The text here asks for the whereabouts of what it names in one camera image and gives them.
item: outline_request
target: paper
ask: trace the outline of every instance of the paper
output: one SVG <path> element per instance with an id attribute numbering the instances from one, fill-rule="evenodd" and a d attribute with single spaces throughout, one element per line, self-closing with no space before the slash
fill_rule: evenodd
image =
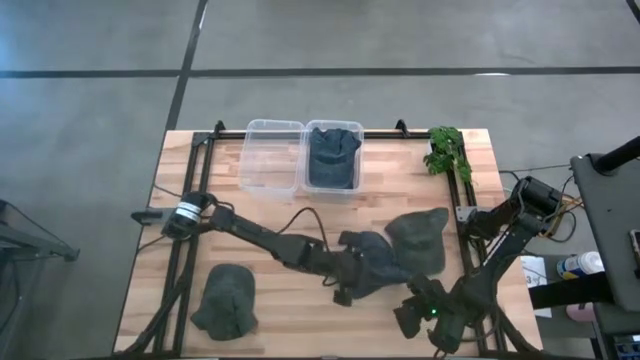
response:
<path id="1" fill-rule="evenodd" d="M 544 258 L 537 256 L 521 256 L 522 270 L 527 279 L 527 287 L 547 285 L 547 273 L 544 269 Z M 534 314 L 540 317 L 551 317 L 551 309 L 534 310 Z"/>

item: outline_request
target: gray fabric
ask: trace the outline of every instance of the gray fabric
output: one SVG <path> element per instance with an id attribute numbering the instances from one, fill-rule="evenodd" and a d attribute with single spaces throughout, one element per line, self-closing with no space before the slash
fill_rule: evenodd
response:
<path id="1" fill-rule="evenodd" d="M 253 315 L 255 295 L 256 283 L 249 269 L 217 265 L 209 273 L 200 308 L 191 315 L 191 322 L 213 340 L 242 337 L 258 324 Z"/>
<path id="2" fill-rule="evenodd" d="M 406 283 L 411 277 L 410 272 L 398 266 L 391 246 L 377 232 L 344 231 L 338 243 L 357 248 L 362 253 L 364 270 L 360 275 L 358 286 L 353 289 L 354 299 L 361 299 L 383 286 Z"/>
<path id="3" fill-rule="evenodd" d="M 360 145 L 349 130 L 313 129 L 309 135 L 309 183 L 321 188 L 353 189 L 355 154 Z"/>
<path id="4" fill-rule="evenodd" d="M 384 229 L 391 237 L 398 264 L 413 273 L 433 275 L 445 266 L 442 230 L 449 211 L 437 208 L 400 215 Z"/>

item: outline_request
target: plastic bin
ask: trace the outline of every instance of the plastic bin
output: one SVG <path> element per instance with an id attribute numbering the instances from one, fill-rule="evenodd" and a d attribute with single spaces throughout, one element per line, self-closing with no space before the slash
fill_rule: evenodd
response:
<path id="1" fill-rule="evenodd" d="M 362 145 L 356 151 L 355 161 L 354 161 L 354 177 L 353 177 L 353 188 L 352 189 L 334 189 L 334 188 L 325 188 L 325 187 L 317 187 L 309 182 L 309 135 L 311 131 L 315 128 L 319 128 L 322 131 L 326 131 L 328 129 L 345 129 L 355 133 L 356 137 L 360 140 Z M 301 183 L 302 188 L 311 195 L 320 195 L 323 196 L 327 200 L 335 200 L 340 197 L 345 197 L 348 199 L 348 195 L 352 195 L 358 193 L 360 191 L 360 186 L 362 184 L 362 148 L 364 146 L 364 128 L 360 123 L 353 121 L 339 121 L 339 120 L 312 120 L 310 121 L 304 132 L 304 161 L 301 161 Z"/>
<path id="2" fill-rule="evenodd" d="M 256 119 L 249 123 L 240 155 L 240 188 L 255 195 L 292 198 L 298 188 L 304 125 Z"/>

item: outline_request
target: wooden table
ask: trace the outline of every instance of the wooden table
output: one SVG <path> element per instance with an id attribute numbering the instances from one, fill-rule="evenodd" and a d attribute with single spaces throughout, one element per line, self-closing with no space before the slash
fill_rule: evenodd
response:
<path id="1" fill-rule="evenodd" d="M 478 204 L 495 206 L 504 200 L 504 195 L 489 133 L 485 129 L 463 133 Z M 158 185 L 181 192 L 192 134 L 192 131 L 167 133 L 155 179 Z M 281 228 L 298 209 L 314 206 L 322 217 L 331 246 L 336 249 L 340 248 L 337 240 L 343 230 L 384 234 L 384 226 L 398 215 L 449 208 L 449 223 L 444 229 L 446 268 L 437 278 L 449 289 L 462 274 L 448 183 L 445 175 L 428 175 L 422 163 L 428 146 L 426 140 L 365 140 L 362 193 L 344 205 L 313 203 L 301 191 L 289 204 L 256 200 L 238 187 L 242 141 L 217 140 L 215 144 L 208 190 L 218 199 L 233 203 L 239 215 L 271 229 Z M 465 203 L 463 191 L 460 196 Z M 154 190 L 150 206 L 173 207 L 177 203 L 177 198 Z M 160 229 L 160 225 L 147 227 L 140 244 L 157 238 Z M 320 235 L 315 219 L 308 214 L 301 216 L 289 232 Z M 130 345 L 158 309 L 170 247 L 170 241 L 166 240 L 138 255 L 115 350 Z M 218 232 L 200 237 L 189 316 L 199 306 L 209 271 L 220 263 L 241 264 L 253 271 L 259 325 L 241 339 L 217 342 L 187 321 L 183 356 L 401 357 L 431 356 L 435 351 L 426 333 L 407 340 L 396 324 L 392 309 L 410 296 L 405 285 L 385 287 L 354 300 L 352 307 L 341 307 L 332 302 L 333 289 L 323 287 L 320 277 L 285 269 L 261 249 Z M 519 260 L 499 283 L 499 302 L 516 328 L 541 348 Z M 167 336 L 173 336 L 174 320 L 175 311 L 169 319 Z M 466 334 L 473 336 L 470 329 Z M 494 342 L 489 340 L 489 344 L 492 346 Z M 475 342 L 463 343 L 456 353 L 474 354 L 477 354 Z"/>

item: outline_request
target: dark gray cap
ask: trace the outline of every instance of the dark gray cap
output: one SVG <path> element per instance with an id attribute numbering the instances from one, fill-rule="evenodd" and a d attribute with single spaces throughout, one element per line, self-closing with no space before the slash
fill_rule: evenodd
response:
<path id="1" fill-rule="evenodd" d="M 258 324 L 253 315 L 255 296 L 256 282 L 249 269 L 217 265 L 209 273 L 200 308 L 191 315 L 191 322 L 213 340 L 242 337 Z"/>
<path id="2" fill-rule="evenodd" d="M 437 208 L 400 215 L 384 229 L 391 237 L 398 264 L 412 273 L 433 275 L 445 266 L 442 230 L 449 211 Z"/>

